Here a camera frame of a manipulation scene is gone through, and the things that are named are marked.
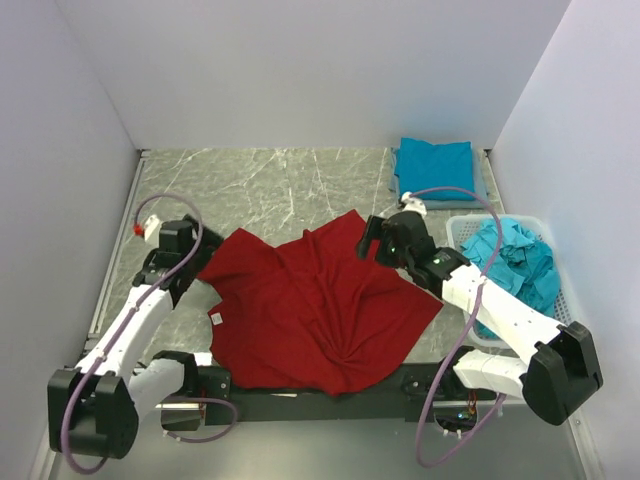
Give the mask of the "red t shirt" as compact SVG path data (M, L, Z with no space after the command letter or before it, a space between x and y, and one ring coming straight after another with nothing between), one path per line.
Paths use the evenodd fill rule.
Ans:
M210 350L237 386L356 393L405 361L442 304L359 259L364 227L351 210L278 247L237 229L213 254Z

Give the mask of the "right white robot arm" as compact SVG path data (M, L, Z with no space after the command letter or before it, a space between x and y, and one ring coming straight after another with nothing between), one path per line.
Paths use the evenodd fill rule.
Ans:
M586 326L545 316L511 295L462 253L438 247L422 216L402 211L389 218L370 216L356 252L364 259L372 242L376 261L405 270L421 288L453 305L497 334L512 356L490 355L455 344L429 383L426 401L438 387L460 399L471 390L525 401L543 421L558 426L604 384L593 336Z

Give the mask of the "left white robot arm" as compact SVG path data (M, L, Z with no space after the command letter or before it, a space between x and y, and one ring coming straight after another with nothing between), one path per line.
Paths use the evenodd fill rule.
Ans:
M97 344L48 382L49 446L62 454L121 459L157 404L168 397L186 402L201 392L191 352L160 351L145 367L138 361L224 239L191 215L152 216L137 231L152 249L125 305Z

